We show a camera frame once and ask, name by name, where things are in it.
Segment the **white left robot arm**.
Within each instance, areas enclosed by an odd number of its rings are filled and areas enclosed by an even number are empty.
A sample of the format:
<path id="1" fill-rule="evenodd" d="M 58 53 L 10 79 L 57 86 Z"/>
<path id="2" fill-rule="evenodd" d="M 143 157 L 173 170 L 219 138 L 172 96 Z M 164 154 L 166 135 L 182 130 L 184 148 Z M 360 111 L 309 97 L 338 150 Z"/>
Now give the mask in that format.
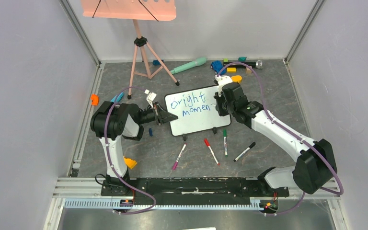
<path id="1" fill-rule="evenodd" d="M 158 102 L 141 109 L 135 103 L 103 102 L 93 114 L 90 128 L 101 142 L 106 157 L 105 181 L 119 195 L 131 190 L 128 167 L 124 160 L 122 138 L 139 141 L 144 133 L 143 124 L 158 125 L 177 120 L 178 116 L 165 110 Z"/>

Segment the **black framed whiteboard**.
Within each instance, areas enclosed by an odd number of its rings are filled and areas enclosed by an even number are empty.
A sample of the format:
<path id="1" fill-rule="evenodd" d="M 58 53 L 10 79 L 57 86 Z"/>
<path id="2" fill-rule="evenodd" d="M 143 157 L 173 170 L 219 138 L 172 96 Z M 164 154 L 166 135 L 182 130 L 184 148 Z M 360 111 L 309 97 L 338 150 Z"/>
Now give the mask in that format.
<path id="1" fill-rule="evenodd" d="M 217 92 L 218 86 L 208 86 L 165 95 L 167 111 L 178 117 L 170 122 L 172 135 L 176 137 L 230 125 L 231 117 L 220 116 L 216 110 L 214 95 Z"/>

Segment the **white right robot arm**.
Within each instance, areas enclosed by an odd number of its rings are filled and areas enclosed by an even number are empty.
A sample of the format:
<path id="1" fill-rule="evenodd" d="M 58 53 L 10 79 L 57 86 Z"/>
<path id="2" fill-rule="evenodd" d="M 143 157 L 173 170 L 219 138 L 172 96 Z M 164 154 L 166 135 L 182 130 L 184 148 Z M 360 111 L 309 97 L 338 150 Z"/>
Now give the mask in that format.
<path id="1" fill-rule="evenodd" d="M 261 103 L 249 101 L 240 84 L 219 83 L 214 98 L 220 116 L 231 115 L 237 122 L 266 136 L 295 162 L 294 166 L 272 167 L 260 174 L 257 188 L 261 194 L 269 196 L 281 187 L 298 187 L 312 195 L 337 174 L 330 142 L 315 141 L 293 130 Z"/>

